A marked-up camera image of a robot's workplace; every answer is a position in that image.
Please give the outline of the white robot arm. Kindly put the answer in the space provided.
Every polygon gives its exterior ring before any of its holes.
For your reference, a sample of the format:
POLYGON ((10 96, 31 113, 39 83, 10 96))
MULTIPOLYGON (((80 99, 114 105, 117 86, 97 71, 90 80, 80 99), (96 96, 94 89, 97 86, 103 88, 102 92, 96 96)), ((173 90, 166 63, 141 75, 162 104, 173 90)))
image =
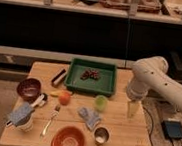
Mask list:
POLYGON ((182 113, 182 84, 167 75, 168 62, 161 56, 139 59, 132 65, 131 81, 126 94, 132 101, 146 98, 149 90, 154 90, 182 113))

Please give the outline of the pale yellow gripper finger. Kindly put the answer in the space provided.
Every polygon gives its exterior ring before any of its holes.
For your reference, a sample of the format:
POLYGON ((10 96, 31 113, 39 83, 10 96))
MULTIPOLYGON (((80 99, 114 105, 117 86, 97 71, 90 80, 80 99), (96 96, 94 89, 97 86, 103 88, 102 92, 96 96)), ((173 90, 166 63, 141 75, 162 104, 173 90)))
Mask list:
POLYGON ((131 100, 128 102, 128 114, 127 117, 131 118, 137 113, 139 107, 139 103, 135 100, 131 100))

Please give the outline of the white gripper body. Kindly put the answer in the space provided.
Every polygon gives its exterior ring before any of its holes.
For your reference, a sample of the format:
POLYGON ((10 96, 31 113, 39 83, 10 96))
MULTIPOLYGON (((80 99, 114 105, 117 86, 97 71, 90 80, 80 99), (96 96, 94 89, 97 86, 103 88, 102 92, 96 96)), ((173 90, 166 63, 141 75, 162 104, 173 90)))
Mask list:
POLYGON ((143 100, 147 96, 148 86, 142 81, 137 80, 133 77, 131 81, 127 84, 127 96, 130 100, 143 100))

